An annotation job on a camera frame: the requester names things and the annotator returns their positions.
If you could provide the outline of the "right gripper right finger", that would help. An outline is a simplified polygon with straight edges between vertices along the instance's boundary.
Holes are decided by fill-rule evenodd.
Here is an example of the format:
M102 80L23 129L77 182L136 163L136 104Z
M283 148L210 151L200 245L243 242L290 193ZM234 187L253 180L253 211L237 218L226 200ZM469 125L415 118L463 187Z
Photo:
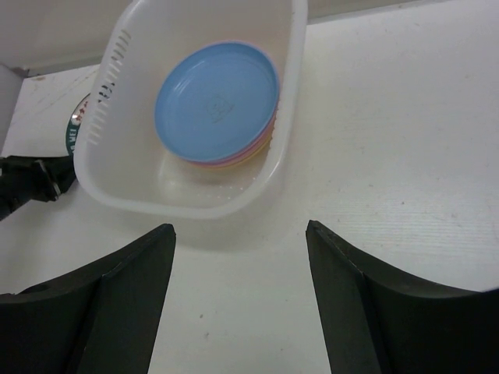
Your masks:
M497 372L497 290L417 277L319 221L308 223L306 243L333 373Z

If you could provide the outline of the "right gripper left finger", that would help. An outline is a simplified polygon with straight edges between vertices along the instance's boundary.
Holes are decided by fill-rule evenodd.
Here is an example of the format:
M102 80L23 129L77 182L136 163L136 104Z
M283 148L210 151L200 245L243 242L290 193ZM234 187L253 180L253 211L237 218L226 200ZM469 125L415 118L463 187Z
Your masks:
M1 296L3 373L146 373L175 253L162 224L105 257Z

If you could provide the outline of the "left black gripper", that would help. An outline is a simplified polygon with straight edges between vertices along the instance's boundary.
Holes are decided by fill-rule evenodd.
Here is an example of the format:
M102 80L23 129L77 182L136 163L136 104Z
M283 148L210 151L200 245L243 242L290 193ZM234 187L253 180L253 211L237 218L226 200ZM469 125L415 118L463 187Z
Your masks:
M1 219L36 200L53 202L76 180L73 156L1 158Z

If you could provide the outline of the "green-rimmed white plate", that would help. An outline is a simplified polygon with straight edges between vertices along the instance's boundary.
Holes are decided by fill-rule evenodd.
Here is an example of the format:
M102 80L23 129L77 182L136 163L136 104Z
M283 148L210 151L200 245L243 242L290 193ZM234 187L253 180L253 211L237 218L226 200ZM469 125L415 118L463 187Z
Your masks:
M75 107L71 114L65 130L65 148L69 156L72 156L76 147L76 140L80 130L83 116L86 113L90 100L90 94L86 95Z

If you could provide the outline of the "yellow orange plate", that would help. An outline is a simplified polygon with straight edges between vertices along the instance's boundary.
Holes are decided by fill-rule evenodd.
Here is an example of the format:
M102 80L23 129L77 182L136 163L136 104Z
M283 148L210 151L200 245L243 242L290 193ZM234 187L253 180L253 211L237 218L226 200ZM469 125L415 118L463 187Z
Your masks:
M234 160L231 161L226 161L220 164L202 164L203 168L206 168L207 170L225 170L225 169L231 169L231 168L239 168L242 165L245 164L251 164L254 160L256 160L262 152L268 147L269 143L271 142L272 137L269 136L267 137L264 141L262 141L258 146L256 146L254 149L249 150L248 153L245 153L241 156L236 157Z

